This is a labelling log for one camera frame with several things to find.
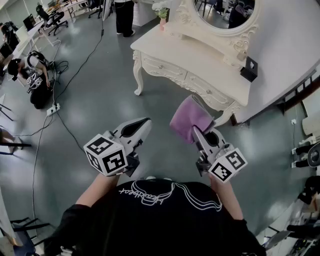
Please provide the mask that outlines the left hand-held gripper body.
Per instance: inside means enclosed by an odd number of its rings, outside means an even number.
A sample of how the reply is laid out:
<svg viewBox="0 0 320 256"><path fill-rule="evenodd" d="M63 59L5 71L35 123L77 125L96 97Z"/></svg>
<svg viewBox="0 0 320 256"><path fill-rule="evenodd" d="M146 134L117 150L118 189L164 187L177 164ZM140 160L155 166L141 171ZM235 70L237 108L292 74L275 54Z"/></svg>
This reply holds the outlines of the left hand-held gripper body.
<svg viewBox="0 0 320 256"><path fill-rule="evenodd" d="M130 177L140 165L136 148L121 142L110 130L97 134L83 147L90 165L106 177L124 173Z"/></svg>

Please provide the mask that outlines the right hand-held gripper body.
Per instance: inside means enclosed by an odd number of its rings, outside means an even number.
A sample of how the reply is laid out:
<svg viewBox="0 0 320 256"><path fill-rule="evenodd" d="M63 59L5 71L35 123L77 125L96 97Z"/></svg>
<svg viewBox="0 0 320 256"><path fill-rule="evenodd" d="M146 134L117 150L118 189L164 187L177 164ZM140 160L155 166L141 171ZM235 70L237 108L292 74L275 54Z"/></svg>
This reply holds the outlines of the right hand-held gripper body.
<svg viewBox="0 0 320 256"><path fill-rule="evenodd" d="M196 162L201 176L205 173L211 174L224 184L247 165L248 162L240 149L234 148L232 144L225 144L217 154L213 153L207 157L200 156Z"/></svg>

